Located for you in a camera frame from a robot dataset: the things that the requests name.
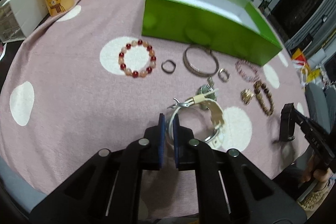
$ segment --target human hand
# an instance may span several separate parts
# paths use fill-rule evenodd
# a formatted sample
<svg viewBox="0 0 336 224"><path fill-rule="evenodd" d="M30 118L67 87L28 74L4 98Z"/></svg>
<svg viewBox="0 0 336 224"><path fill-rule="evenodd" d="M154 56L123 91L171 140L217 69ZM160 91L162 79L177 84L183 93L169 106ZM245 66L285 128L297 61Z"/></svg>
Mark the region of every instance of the human hand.
<svg viewBox="0 0 336 224"><path fill-rule="evenodd" d="M307 168L303 172L301 182L309 181L311 179L311 176L313 175L313 177L319 181L319 183L315 186L314 190L320 191L327 185L329 179L333 175L333 172L330 168L328 168L327 171L316 169L314 173L312 173L315 157L317 157L317 155L311 156L310 160L308 161Z"/></svg>

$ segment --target ring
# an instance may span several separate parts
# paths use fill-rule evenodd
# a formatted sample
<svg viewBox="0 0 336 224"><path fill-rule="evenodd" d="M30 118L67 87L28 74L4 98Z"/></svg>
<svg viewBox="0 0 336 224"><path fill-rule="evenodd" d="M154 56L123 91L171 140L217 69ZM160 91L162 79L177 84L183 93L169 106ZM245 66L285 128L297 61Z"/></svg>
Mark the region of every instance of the ring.
<svg viewBox="0 0 336 224"><path fill-rule="evenodd" d="M241 93L241 99L245 105L248 105L252 98L254 97L254 93L250 89L244 89Z"/></svg>
<svg viewBox="0 0 336 224"><path fill-rule="evenodd" d="M220 69L218 72L218 78L221 79L224 83L229 81L230 74L226 69Z"/></svg>
<svg viewBox="0 0 336 224"><path fill-rule="evenodd" d="M166 70L166 69L163 67L163 65L166 64L166 63L168 63L168 62L171 63L171 64L174 66L173 70ZM175 69L176 69L176 63L175 63L173 60L168 59L168 60L166 60L165 62L163 62L163 63L161 64L161 69L162 69L165 73L171 75L171 74L175 71Z"/></svg>
<svg viewBox="0 0 336 224"><path fill-rule="evenodd" d="M206 52L208 55L210 55L215 63L216 63L216 70L215 72L213 73L206 73L206 72L202 72L200 71L198 68L196 68L194 65L192 65L189 61L188 61L188 58L187 58L187 51L190 49L190 48L199 48L201 50L203 50L204 52ZM215 75L218 70L219 70L219 63L218 63L218 60L217 58L212 54L212 51L210 49L207 49L207 48L204 48L203 46L200 46L200 45L190 45L183 53L183 63L184 65L186 66L187 70L190 71L192 74L195 74L197 76L200 76L200 77L210 77L210 76L213 76Z"/></svg>

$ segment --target pink beaded bracelet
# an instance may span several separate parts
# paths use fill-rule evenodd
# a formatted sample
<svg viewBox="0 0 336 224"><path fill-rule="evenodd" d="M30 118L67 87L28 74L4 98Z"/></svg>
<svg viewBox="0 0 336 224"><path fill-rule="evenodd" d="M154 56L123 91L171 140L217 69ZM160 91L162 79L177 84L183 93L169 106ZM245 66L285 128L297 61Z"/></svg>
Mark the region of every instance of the pink beaded bracelet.
<svg viewBox="0 0 336 224"><path fill-rule="evenodd" d="M247 66L250 67L250 69L254 72L255 76L247 76L246 73L241 69L241 65L245 64ZM259 80L259 74L258 74L258 70L255 66L253 66L250 62L246 61L246 60L239 60L236 63L236 70L238 72L238 74L247 82L256 82Z"/></svg>
<svg viewBox="0 0 336 224"><path fill-rule="evenodd" d="M147 51L149 51L149 56L151 58L151 62L149 66L146 68L146 70L141 70L140 73L138 71L133 71L130 68L126 67L124 56L125 53L131 49L131 47L135 46L141 46L143 45L145 48L147 48ZM125 71L125 74L128 76L133 76L133 78L139 77L146 77L147 74L150 74L152 70L156 67L156 57L155 57L155 51L153 50L153 47L148 44L146 41L142 41L139 39L138 41L133 40L131 43L127 43L125 47L121 48L121 52L119 53L119 60L118 63L120 64L120 69Z"/></svg>

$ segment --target beaded bracelet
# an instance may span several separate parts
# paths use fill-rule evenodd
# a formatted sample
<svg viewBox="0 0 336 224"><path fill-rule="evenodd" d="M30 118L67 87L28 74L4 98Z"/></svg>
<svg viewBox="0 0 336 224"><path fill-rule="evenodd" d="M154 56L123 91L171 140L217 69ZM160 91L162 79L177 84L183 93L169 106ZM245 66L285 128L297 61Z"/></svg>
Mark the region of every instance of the beaded bracelet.
<svg viewBox="0 0 336 224"><path fill-rule="evenodd" d="M245 72L243 72L243 70L241 69L241 65L245 64L247 66L250 67L250 69L254 72L255 76L247 76ZM259 74L258 74L258 70L255 66L253 66L250 62L246 61L246 60L239 60L236 63L236 70L238 72L238 74L247 82L256 82L259 80Z"/></svg>
<svg viewBox="0 0 336 224"><path fill-rule="evenodd" d="M264 93L266 94L267 99L269 100L270 103L270 109L268 110L265 106L264 100L263 100L263 96L260 93L260 87L264 90ZM267 116L271 116L273 114L274 111L274 103L272 100L272 94L271 92L269 92L268 88L266 87L266 84L261 82L261 81L257 81L254 83L254 93L256 94L256 98L259 102L259 105L261 106L262 110L264 111L264 113Z"/></svg>
<svg viewBox="0 0 336 224"><path fill-rule="evenodd" d="M151 62L149 64L149 66L146 68L146 70L142 70L140 71L140 73L138 71L133 71L129 68L126 68L126 64L125 64L125 60L124 60L124 56L125 53L131 49L131 47L135 47L135 46L141 46L143 45L145 48L147 48L147 51L149 51L149 56L151 58ZM120 69L125 71L125 74L128 76L133 76L133 78L137 78L139 77L146 77L147 74L150 74L152 72L152 70L156 67L156 57L155 57L155 51L153 50L153 47L151 45L148 44L148 42L146 41L142 41L141 39L139 39L138 41L133 40L131 43L127 43L125 47L121 48L121 52L119 53L119 60L118 63L120 64Z"/></svg>

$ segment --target gold brooch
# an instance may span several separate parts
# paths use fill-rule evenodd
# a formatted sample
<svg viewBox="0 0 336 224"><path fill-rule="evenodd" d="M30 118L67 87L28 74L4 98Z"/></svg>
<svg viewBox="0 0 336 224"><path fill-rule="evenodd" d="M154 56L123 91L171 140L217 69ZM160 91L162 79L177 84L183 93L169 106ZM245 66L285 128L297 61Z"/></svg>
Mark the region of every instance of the gold brooch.
<svg viewBox="0 0 336 224"><path fill-rule="evenodd" d="M254 97L254 93L250 89L244 89L241 93L241 99L245 105L248 105L252 98Z"/></svg>

